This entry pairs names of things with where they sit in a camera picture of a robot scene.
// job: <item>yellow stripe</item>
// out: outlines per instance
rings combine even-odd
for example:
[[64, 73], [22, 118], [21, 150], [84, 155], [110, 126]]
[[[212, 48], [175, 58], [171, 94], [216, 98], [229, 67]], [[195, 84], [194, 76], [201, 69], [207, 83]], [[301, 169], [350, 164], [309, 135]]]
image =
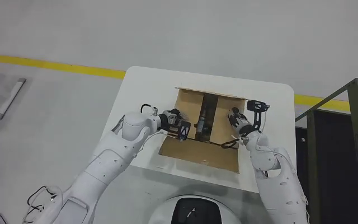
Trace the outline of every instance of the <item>yellow stripe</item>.
[[[63, 71], [63, 72], [90, 74], [93, 76], [102, 76], [102, 77], [110, 77], [110, 78], [123, 79], [125, 76], [125, 71], [111, 70], [107, 68], [77, 66], [74, 64], [64, 64], [58, 62], [47, 62], [44, 60], [10, 57], [6, 55], [0, 55], [0, 62], [18, 64], [21, 66], [52, 69], [52, 70]], [[297, 105], [314, 106], [317, 103], [319, 103], [321, 100], [323, 100], [323, 98], [314, 97], [314, 96], [295, 95], [295, 104]], [[341, 100], [331, 100], [328, 103], [324, 104], [322, 107], [327, 109], [350, 111], [349, 103], [347, 101], [341, 101]]]
[[[314, 106], [322, 100], [323, 98], [315, 96], [295, 95], [295, 104], [298, 105]], [[350, 111], [349, 102], [343, 100], [331, 100], [325, 103], [322, 108]]]
[[110, 78], [123, 79], [125, 76], [125, 71], [111, 70], [107, 68], [77, 66], [74, 64], [64, 64], [58, 62], [46, 62], [44, 60], [33, 60], [27, 58], [10, 57], [6, 55], [0, 55], [0, 62], [18, 64], [21, 66], [52, 69], [52, 70], [63, 71], [63, 72], [90, 74], [93, 76], [102, 76], [102, 77], [110, 77]]

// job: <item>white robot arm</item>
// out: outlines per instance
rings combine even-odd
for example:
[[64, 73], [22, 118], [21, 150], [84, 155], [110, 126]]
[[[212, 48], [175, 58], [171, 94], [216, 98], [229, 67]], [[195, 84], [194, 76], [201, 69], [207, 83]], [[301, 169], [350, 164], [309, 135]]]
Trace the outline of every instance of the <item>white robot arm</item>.
[[[128, 113], [123, 116], [99, 142], [91, 162], [74, 183], [64, 193], [53, 194], [43, 210], [31, 204], [29, 208], [41, 212], [34, 220], [24, 218], [23, 223], [92, 223], [100, 196], [114, 178], [130, 165], [149, 135], [164, 129], [174, 133], [181, 141], [187, 138], [190, 123], [183, 120], [178, 110], [157, 115], [158, 110], [153, 109], [153, 114]], [[273, 222], [307, 224], [307, 199], [289, 155], [284, 148], [270, 148], [266, 135], [259, 131], [261, 112], [267, 109], [265, 103], [249, 101], [248, 110], [255, 112], [254, 124], [237, 108], [229, 112], [228, 118], [250, 151], [260, 196]], [[281, 169], [278, 176], [266, 175], [267, 171], [278, 169]]]
[[[248, 110], [255, 112], [253, 125], [237, 108], [229, 112], [228, 118], [250, 151], [258, 191], [273, 222], [306, 224], [308, 202], [290, 156], [284, 148], [270, 148], [267, 136], [259, 131], [261, 113], [269, 107], [259, 101], [248, 102]], [[267, 171], [279, 169], [278, 176], [268, 177]]]
[[178, 110], [157, 115], [158, 109], [153, 109], [153, 114], [125, 114], [101, 139], [91, 162], [74, 183], [64, 193], [54, 194], [58, 197], [53, 197], [34, 220], [24, 218], [23, 223], [92, 223], [102, 193], [130, 165], [149, 135], [164, 129], [181, 141], [186, 139], [190, 123]]

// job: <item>gray floor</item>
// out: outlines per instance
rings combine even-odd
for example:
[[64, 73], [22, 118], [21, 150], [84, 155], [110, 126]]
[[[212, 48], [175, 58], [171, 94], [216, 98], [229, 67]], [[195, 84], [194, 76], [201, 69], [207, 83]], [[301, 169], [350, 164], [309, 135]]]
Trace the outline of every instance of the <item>gray floor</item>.
[[[90, 158], [121, 80], [0, 63], [27, 83], [0, 121], [0, 213], [20, 223], [42, 185], [68, 187]], [[267, 223], [258, 194], [129, 167], [105, 191], [95, 223], [146, 223], [160, 202], [181, 194], [224, 202], [243, 223]]]
[[279, 82], [326, 97], [356, 77], [357, 8], [353, 0], [2, 0], [0, 54]]

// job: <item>white table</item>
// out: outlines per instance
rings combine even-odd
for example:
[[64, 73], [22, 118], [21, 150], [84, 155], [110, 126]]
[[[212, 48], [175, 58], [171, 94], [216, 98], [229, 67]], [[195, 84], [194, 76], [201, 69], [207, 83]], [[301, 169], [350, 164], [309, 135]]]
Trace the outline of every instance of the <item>white table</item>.
[[[244, 97], [271, 105], [265, 125], [265, 133], [269, 137], [270, 145], [285, 147], [294, 165], [296, 164], [294, 93], [290, 86], [279, 83], [131, 67], [120, 87], [102, 136], [113, 128], [123, 114], [128, 111], [139, 111], [142, 104], [156, 106], [160, 113], [163, 110], [173, 109], [178, 94], [178, 89], [175, 87]], [[253, 112], [246, 110], [245, 114], [250, 121], [253, 121]], [[236, 174], [161, 156], [158, 151], [164, 139], [163, 135], [151, 138], [131, 165], [258, 193], [249, 152], [244, 146], [240, 146], [240, 174]]]

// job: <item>cardboard box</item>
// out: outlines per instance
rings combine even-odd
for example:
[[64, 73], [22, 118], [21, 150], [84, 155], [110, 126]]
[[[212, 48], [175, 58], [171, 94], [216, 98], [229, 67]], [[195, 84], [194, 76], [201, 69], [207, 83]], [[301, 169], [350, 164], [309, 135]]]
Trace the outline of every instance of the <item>cardboard box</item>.
[[245, 99], [187, 88], [178, 89], [175, 108], [184, 113], [191, 123], [188, 139], [179, 142], [166, 138], [159, 154], [239, 173], [239, 151], [223, 149], [216, 144], [231, 141], [231, 136], [236, 136], [228, 121], [228, 111], [233, 107], [244, 111]]

